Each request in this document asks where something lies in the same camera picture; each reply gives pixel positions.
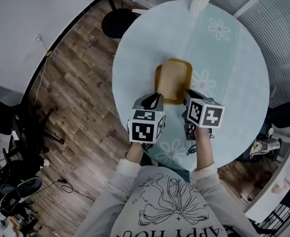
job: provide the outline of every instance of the standing fan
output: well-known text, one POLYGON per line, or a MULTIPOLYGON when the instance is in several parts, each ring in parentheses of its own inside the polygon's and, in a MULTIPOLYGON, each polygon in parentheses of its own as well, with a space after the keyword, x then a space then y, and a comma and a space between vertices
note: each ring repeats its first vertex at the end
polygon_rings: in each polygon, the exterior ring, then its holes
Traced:
POLYGON ((112 11, 102 20, 102 30, 106 36, 121 38, 127 29, 137 18, 136 14, 129 9, 116 9, 113 0, 109 0, 112 11))

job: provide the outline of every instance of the person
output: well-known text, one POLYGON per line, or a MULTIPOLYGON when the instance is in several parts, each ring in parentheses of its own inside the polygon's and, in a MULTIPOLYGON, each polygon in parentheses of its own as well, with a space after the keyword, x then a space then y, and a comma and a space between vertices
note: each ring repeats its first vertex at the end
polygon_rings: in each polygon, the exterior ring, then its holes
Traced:
POLYGON ((143 149, 133 143, 75 236, 258 236, 220 183, 208 129, 197 127, 195 137, 193 185, 169 168, 141 167, 143 149))

